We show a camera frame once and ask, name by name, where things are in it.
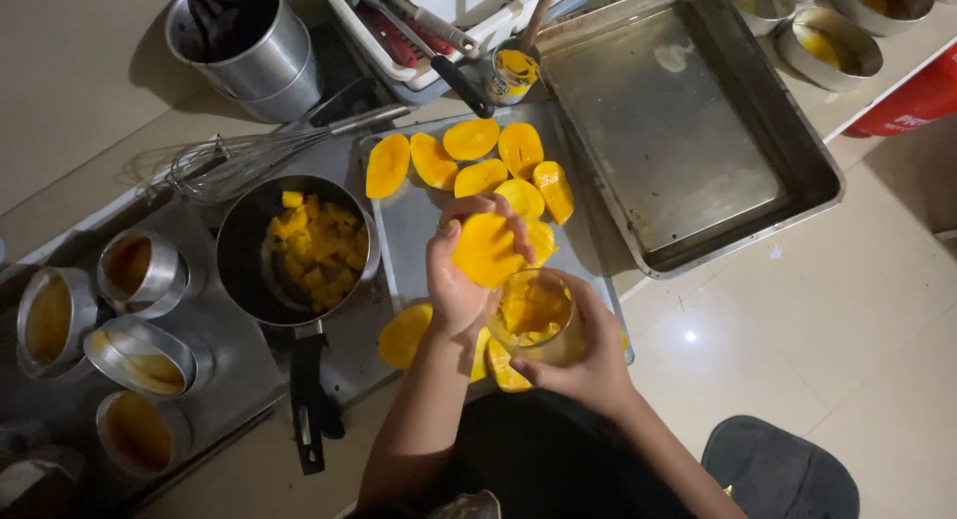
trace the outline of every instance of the person's right hand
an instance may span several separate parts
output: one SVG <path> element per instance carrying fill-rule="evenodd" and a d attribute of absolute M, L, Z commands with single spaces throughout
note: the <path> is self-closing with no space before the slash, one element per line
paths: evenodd
<path fill-rule="evenodd" d="M 519 358 L 512 358 L 511 366 L 533 385 L 566 395 L 614 419 L 636 401 L 637 394 L 622 354 L 621 325 L 587 281 L 554 272 L 568 283 L 588 348 L 580 359 L 565 367 Z"/>

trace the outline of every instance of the wooden handle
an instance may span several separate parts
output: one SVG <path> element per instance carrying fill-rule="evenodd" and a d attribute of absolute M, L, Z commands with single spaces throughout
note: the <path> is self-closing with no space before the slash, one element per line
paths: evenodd
<path fill-rule="evenodd" d="M 539 0 L 538 4 L 535 5 L 532 18 L 528 21 L 528 26 L 525 27 L 525 33 L 521 36 L 519 50 L 522 53 L 528 53 L 528 50 L 535 44 L 535 37 L 538 36 L 538 31 L 542 28 L 544 14 L 548 12 L 550 6 L 551 0 Z"/>

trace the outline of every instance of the tin can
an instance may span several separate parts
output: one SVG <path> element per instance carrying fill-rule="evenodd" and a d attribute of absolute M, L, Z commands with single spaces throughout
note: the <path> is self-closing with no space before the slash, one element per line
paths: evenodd
<path fill-rule="evenodd" d="M 486 66 L 482 81 L 485 84 L 485 91 L 488 92 L 488 96 L 498 106 L 518 104 L 531 89 L 531 86 L 538 81 L 538 72 L 535 72 L 532 77 L 521 75 L 513 72 L 503 63 L 500 53 L 506 49 L 518 49 L 519 44 L 519 37 L 505 39 L 492 51 L 492 60 Z M 526 55 L 531 57 L 536 64 L 542 63 L 542 56 L 539 54 L 538 48 L 531 47 Z"/>

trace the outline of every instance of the hand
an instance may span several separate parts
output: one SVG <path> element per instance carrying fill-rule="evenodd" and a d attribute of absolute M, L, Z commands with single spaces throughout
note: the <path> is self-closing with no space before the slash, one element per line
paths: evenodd
<path fill-rule="evenodd" d="M 496 212 L 507 218 L 508 228 L 515 233 L 515 252 L 529 263 L 535 261 L 535 250 L 528 243 L 524 220 L 503 196 L 486 193 L 461 197 L 442 210 L 436 236 L 426 247 L 426 276 L 432 299 L 433 324 L 452 336 L 469 330 L 473 332 L 470 336 L 473 340 L 484 326 L 490 290 L 476 285 L 452 264 L 452 251 L 459 243 L 461 223 L 472 214 L 483 212 Z"/>
<path fill-rule="evenodd" d="M 588 348 L 580 359 L 565 367 L 519 358 L 512 358 L 511 366 L 533 385 L 566 395 L 615 419 L 636 402 L 638 394 L 622 354 L 621 325 L 588 282 L 562 271 L 554 272 L 568 283 Z"/>

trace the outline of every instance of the red container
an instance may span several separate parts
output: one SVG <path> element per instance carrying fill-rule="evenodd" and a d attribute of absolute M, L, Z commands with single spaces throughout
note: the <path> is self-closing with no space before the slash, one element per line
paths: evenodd
<path fill-rule="evenodd" d="M 957 112 L 957 45 L 848 127 L 848 134 L 895 136 Z"/>

